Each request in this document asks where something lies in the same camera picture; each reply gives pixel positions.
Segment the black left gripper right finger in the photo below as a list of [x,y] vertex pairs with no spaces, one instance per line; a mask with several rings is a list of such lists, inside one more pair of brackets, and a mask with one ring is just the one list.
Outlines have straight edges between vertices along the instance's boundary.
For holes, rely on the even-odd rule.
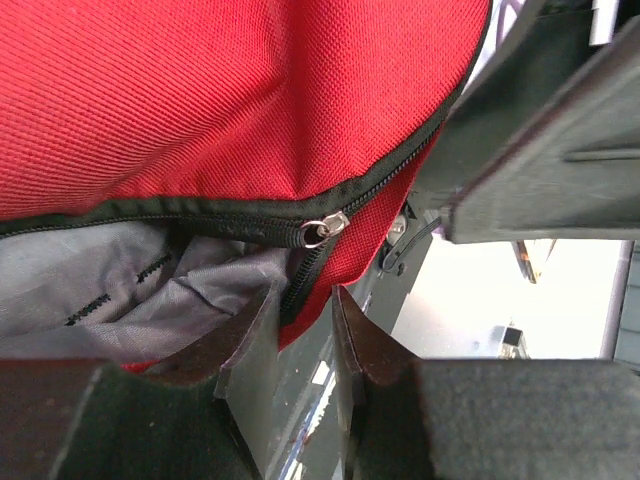
[[639,378],[602,360],[417,357],[332,293],[347,479],[635,479]]

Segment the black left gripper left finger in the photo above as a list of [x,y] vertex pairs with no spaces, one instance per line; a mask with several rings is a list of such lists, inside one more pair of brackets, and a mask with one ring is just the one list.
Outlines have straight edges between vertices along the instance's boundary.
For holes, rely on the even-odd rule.
[[5,479],[260,479],[277,383],[278,290],[147,371],[1,364]]

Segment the red backpack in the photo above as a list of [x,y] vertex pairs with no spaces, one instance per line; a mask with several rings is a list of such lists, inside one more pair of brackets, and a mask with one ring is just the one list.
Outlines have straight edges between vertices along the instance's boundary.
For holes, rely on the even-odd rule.
[[1,355],[146,364],[376,256],[487,1],[5,1]]

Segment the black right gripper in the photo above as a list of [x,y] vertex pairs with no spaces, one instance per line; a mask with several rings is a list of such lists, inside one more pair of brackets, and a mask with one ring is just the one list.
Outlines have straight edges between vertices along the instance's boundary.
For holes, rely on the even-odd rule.
[[590,42],[588,1],[528,1],[416,186],[455,243],[639,236],[639,5]]

